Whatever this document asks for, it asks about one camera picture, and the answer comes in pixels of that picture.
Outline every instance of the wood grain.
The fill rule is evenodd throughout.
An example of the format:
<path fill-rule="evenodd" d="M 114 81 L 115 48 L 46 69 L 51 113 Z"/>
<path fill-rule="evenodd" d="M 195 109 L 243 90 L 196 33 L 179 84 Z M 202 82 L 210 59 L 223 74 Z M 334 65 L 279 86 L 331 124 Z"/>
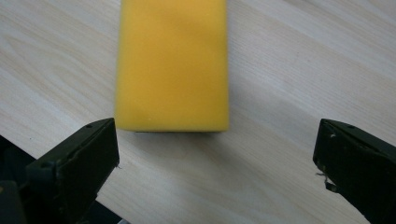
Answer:
<path fill-rule="evenodd" d="M 324 189 L 320 119 L 396 145 L 396 2 L 229 0 L 231 130 L 118 131 L 131 223 L 368 223 Z M 113 116 L 120 0 L 0 1 L 0 134 L 40 157 Z"/>

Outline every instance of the wooden table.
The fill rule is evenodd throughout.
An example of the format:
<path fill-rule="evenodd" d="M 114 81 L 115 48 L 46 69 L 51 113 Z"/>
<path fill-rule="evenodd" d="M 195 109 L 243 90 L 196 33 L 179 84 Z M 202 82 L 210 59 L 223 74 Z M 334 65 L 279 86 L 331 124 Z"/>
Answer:
<path fill-rule="evenodd" d="M 229 0 L 231 130 L 118 130 L 132 223 L 367 223 L 312 162 L 322 118 L 396 145 L 396 2 Z M 0 134 L 40 157 L 113 116 L 120 0 L 0 1 Z"/>

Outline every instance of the sponge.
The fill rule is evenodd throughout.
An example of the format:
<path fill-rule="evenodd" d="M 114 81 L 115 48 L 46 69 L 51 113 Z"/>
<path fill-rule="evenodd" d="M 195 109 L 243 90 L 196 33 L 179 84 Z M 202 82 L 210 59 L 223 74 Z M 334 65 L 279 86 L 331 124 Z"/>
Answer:
<path fill-rule="evenodd" d="M 226 131 L 226 23 L 225 0 L 122 0 L 116 126 Z"/>

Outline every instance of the black mechanical part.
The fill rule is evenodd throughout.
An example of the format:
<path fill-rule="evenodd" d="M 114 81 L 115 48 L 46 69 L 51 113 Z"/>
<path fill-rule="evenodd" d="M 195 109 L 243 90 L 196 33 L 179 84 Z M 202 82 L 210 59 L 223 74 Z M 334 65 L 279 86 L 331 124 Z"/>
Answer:
<path fill-rule="evenodd" d="M 90 123 L 27 165 L 28 181 L 18 194 L 11 181 L 1 182 L 0 188 L 13 194 L 2 198 L 0 192 L 0 210 L 12 205 L 8 216 L 15 217 L 21 215 L 22 207 L 27 224 L 82 223 L 119 162 L 114 119 Z M 0 223 L 12 223 L 3 218 Z"/>
<path fill-rule="evenodd" d="M 326 189 L 340 193 L 371 223 L 396 223 L 396 147 L 355 126 L 323 119 L 313 160 L 326 175 Z"/>

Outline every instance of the light wooden surface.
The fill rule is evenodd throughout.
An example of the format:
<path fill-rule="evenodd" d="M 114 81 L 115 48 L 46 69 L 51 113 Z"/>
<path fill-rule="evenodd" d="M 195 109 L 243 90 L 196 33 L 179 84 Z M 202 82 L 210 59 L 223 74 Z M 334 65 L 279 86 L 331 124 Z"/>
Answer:
<path fill-rule="evenodd" d="M 34 157 L 112 117 L 120 0 L 0 0 L 0 134 Z M 231 130 L 118 131 L 132 223 L 367 223 L 312 162 L 321 118 L 396 145 L 394 0 L 229 0 Z"/>

